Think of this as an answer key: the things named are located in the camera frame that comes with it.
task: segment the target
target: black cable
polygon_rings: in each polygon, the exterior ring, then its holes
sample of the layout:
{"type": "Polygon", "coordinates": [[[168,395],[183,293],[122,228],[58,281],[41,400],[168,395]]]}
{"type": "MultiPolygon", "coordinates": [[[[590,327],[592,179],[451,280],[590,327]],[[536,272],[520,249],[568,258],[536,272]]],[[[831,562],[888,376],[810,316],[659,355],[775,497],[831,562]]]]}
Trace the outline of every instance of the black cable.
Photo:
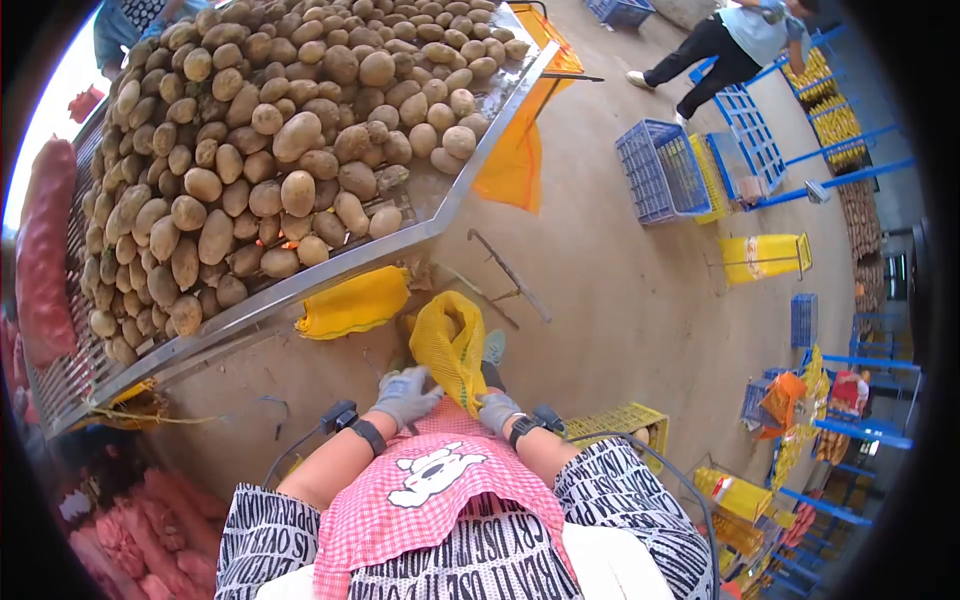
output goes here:
{"type": "Polygon", "coordinates": [[[314,428],[311,429],[310,431],[306,432],[306,435],[304,435],[302,438],[300,438],[299,440],[297,440],[292,446],[290,446],[289,448],[287,448],[287,451],[286,451],[286,452],[284,452],[283,454],[280,454],[279,456],[276,457],[276,460],[274,461],[274,464],[270,467],[270,470],[267,471],[267,478],[263,480],[263,485],[261,486],[262,488],[266,488],[268,485],[270,485],[270,479],[274,476],[274,471],[276,471],[276,466],[280,464],[280,461],[282,461],[284,458],[286,458],[288,454],[290,454],[291,452],[293,452],[294,449],[295,449],[298,445],[303,444],[304,442],[306,442],[306,439],[307,439],[307,438],[309,438],[309,437],[312,436],[313,434],[319,432],[321,427],[323,427],[323,424],[317,425],[316,427],[314,427],[314,428]]]}
{"type": "Polygon", "coordinates": [[[710,521],[710,508],[707,504],[707,499],[704,498],[704,496],[700,493],[700,490],[697,490],[697,487],[694,486],[693,483],[690,482],[690,480],[687,479],[685,475],[679,472],[676,467],[674,467],[665,458],[660,456],[649,445],[638,440],[636,436],[634,436],[633,434],[624,433],[623,431],[601,431],[599,433],[588,433],[586,435],[583,435],[577,438],[572,438],[567,441],[570,443],[574,443],[574,442],[580,442],[581,440],[588,440],[590,438],[599,438],[601,436],[608,436],[608,437],[615,436],[618,438],[623,438],[624,440],[626,440],[628,443],[632,445],[640,446],[644,451],[649,452],[654,458],[656,458],[657,460],[662,462],[667,468],[669,468],[670,472],[676,475],[677,479],[680,479],[680,482],[684,484],[691,492],[693,492],[693,495],[697,498],[697,502],[700,502],[700,508],[703,509],[704,516],[706,517],[706,521],[707,521],[707,535],[709,537],[709,542],[710,542],[710,558],[711,558],[710,562],[713,565],[712,597],[713,597],[713,600],[719,600],[720,598],[720,559],[717,556],[717,536],[716,536],[716,532],[713,531],[713,522],[710,521]]]}

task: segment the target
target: pile of potatoes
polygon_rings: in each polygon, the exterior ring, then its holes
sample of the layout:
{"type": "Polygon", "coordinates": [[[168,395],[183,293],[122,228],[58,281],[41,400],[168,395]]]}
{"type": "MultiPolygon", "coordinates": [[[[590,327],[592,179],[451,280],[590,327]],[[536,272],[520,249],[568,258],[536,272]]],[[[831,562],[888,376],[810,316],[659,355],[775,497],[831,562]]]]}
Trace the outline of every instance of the pile of potatoes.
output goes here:
{"type": "Polygon", "coordinates": [[[397,231],[405,165],[458,174],[489,126],[468,87],[526,56],[495,8],[238,0],[134,45],[83,198],[81,287],[108,356],[129,366],[254,278],[397,231]]]}

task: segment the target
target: hand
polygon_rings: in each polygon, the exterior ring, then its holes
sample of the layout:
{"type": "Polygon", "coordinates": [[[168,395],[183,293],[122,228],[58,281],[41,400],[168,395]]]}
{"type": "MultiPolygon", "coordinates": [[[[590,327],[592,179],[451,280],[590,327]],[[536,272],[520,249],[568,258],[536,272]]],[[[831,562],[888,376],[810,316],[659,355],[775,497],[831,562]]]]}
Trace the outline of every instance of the hand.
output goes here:
{"type": "Polygon", "coordinates": [[[510,417],[524,414],[520,407],[516,405],[516,402],[504,394],[487,394],[480,396],[479,400],[483,402],[483,408],[477,411],[480,422],[499,438],[505,437],[503,426],[510,417]]]}
{"type": "Polygon", "coordinates": [[[794,15],[786,17],[786,36],[790,41],[800,41],[806,32],[806,25],[794,15]]]}
{"type": "Polygon", "coordinates": [[[423,393],[423,381],[430,374],[426,367],[388,372],[380,379],[380,394],[371,411],[386,413],[396,421],[396,430],[407,423],[426,417],[444,396],[444,388],[437,386],[423,393]]]}
{"type": "Polygon", "coordinates": [[[166,29],[166,21],[164,21],[162,18],[156,18],[154,19],[154,22],[143,31],[143,35],[140,36],[140,41],[143,41],[148,37],[160,37],[163,32],[166,31],[166,29]]]}

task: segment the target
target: black pants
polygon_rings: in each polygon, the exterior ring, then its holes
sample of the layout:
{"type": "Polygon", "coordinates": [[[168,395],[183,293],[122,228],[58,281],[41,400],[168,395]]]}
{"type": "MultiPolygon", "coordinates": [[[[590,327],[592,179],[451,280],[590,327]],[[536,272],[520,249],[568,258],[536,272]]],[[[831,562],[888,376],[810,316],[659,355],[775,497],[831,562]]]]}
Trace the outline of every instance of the black pants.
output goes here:
{"type": "Polygon", "coordinates": [[[693,111],[698,106],[724,87],[742,84],[762,68],[733,40],[720,20],[720,15],[713,14],[697,23],[693,33],[684,40],[680,48],[644,73],[643,79],[651,87],[656,87],[677,77],[694,62],[710,57],[717,57],[717,62],[677,104],[677,112],[684,119],[693,116],[693,111]]]}

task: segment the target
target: red mesh bag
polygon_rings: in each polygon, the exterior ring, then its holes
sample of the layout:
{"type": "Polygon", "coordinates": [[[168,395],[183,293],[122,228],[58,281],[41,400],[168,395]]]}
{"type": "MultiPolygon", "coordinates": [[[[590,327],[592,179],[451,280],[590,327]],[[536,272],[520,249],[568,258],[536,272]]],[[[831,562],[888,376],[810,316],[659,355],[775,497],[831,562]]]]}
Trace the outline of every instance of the red mesh bag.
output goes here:
{"type": "Polygon", "coordinates": [[[34,159],[16,236],[16,312],[27,358],[38,369],[77,350],[66,297],[66,232],[77,182],[70,142],[50,139],[34,159]]]}

